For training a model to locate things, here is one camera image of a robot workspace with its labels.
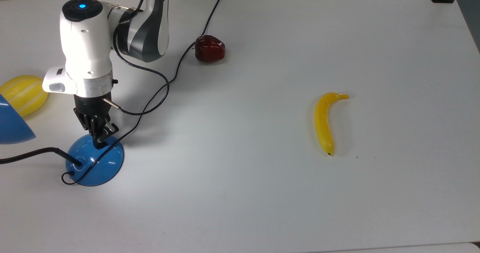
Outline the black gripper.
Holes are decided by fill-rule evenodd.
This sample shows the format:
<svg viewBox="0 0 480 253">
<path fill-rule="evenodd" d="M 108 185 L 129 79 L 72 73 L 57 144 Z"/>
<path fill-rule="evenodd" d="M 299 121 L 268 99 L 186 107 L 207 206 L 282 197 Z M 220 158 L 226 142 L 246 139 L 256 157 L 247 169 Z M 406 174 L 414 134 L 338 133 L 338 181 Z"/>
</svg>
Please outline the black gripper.
<svg viewBox="0 0 480 253">
<path fill-rule="evenodd" d="M 111 93 L 93 98 L 74 95 L 74 113 L 84 130 L 91 135 L 97 150 L 105 147 L 107 138 L 119 131 L 114 123 L 110 123 L 111 106 L 103 101 L 104 98 L 111 99 Z"/>
</svg>

